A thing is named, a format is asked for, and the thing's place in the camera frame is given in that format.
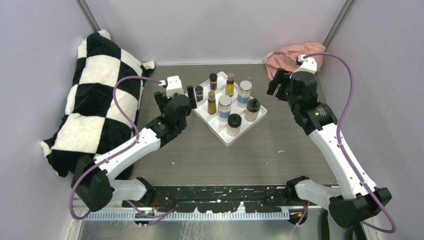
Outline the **small dark bottle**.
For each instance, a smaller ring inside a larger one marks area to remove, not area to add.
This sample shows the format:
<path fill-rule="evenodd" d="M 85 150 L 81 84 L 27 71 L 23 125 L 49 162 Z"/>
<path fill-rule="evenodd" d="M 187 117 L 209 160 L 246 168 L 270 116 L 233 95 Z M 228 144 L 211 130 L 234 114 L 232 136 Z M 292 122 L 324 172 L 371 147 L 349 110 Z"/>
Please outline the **small dark bottle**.
<path fill-rule="evenodd" d="M 211 91 L 215 91 L 218 85 L 218 75 L 216 73 L 211 73 L 209 75 L 209 87 Z"/>
<path fill-rule="evenodd" d="M 200 85 L 194 88 L 196 102 L 199 103 L 204 98 L 204 88 Z"/>

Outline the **yellow oil bottle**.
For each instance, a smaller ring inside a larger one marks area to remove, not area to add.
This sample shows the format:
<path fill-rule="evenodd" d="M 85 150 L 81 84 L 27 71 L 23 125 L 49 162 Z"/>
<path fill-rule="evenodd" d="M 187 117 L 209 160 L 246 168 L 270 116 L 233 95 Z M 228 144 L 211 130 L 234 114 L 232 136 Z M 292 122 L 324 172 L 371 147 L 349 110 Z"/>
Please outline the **yellow oil bottle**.
<path fill-rule="evenodd" d="M 216 105 L 216 95 L 214 90 L 210 90 L 208 92 L 208 98 L 207 98 L 207 112 L 210 115 L 213 115 L 217 112 L 217 105 Z"/>
<path fill-rule="evenodd" d="M 227 75 L 225 94 L 229 97 L 232 97 L 234 95 L 234 74 L 233 73 L 229 73 Z"/>

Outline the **silver lid jar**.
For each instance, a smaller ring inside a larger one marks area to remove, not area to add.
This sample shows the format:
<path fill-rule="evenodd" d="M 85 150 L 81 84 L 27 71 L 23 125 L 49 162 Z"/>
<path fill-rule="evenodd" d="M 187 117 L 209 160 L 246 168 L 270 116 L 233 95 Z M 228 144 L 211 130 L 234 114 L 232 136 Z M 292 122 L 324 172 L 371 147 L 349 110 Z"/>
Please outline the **silver lid jar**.
<path fill-rule="evenodd" d="M 232 99 L 228 95 L 222 95 L 218 99 L 218 118 L 221 122 L 226 123 L 231 114 Z"/>
<path fill-rule="evenodd" d="M 252 90 L 252 83 L 248 80 L 243 80 L 239 84 L 237 95 L 237 106 L 239 108 L 246 108 L 248 100 L 250 99 Z"/>

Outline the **black cap jar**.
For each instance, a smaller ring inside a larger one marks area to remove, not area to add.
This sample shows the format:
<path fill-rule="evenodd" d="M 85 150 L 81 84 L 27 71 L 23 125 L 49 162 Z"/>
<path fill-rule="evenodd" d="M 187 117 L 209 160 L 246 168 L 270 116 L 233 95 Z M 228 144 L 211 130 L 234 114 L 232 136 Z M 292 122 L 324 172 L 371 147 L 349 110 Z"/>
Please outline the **black cap jar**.
<path fill-rule="evenodd" d="M 261 103 L 256 98 L 248 100 L 246 103 L 246 109 L 244 113 L 245 120 L 248 122 L 254 122 L 259 115 Z"/>
<path fill-rule="evenodd" d="M 237 113 L 232 113 L 228 116 L 226 132 L 229 136 L 235 137 L 241 131 L 242 118 Z"/>

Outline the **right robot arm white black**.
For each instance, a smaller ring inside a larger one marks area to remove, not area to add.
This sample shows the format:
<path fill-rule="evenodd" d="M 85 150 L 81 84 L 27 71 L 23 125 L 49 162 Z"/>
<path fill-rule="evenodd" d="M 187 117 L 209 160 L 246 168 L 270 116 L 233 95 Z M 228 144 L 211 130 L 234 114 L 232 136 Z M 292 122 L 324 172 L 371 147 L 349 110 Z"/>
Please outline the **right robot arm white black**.
<path fill-rule="evenodd" d="M 333 189 L 300 176 L 286 183 L 287 202 L 299 205 L 305 200 L 319 205 L 344 229 L 379 214 L 378 203 L 386 206 L 392 194 L 386 187 L 378 187 L 354 156 L 346 158 L 351 150 L 337 133 L 338 120 L 332 109 L 318 101 L 313 74 L 279 68 L 266 93 L 288 103 L 295 122 L 319 148 L 339 186 Z"/>

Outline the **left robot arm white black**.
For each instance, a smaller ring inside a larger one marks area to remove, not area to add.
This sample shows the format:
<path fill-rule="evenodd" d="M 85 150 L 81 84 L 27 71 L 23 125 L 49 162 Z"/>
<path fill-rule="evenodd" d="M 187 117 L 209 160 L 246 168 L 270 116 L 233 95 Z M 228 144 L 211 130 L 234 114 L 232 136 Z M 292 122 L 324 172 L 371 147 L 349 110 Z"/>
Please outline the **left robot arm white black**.
<path fill-rule="evenodd" d="M 74 195 L 85 204 L 90 213 L 97 212 L 113 201 L 132 200 L 141 207 L 153 202 L 153 193 L 144 180 L 118 180 L 117 176 L 145 155 L 174 140 L 187 127 L 186 117 L 197 107 L 193 86 L 187 94 L 175 93 L 170 99 L 164 92 L 154 94 L 163 107 L 161 115 L 151 120 L 133 138 L 103 155 L 81 157 L 76 164 L 71 182 L 69 206 Z"/>

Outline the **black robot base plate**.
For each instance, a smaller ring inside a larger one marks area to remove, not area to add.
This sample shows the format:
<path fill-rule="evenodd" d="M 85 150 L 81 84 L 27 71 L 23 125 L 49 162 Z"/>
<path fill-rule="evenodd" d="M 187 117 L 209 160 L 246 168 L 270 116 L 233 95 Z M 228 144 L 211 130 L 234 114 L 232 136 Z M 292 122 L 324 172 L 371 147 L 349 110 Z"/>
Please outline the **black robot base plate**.
<path fill-rule="evenodd" d="M 306 206 L 304 200 L 290 200 L 284 185 L 186 185 L 154 186 L 147 200 L 132 202 L 138 209 L 155 207 L 177 213 L 234 213 L 242 207 L 247 213 L 277 213 L 282 207 Z"/>

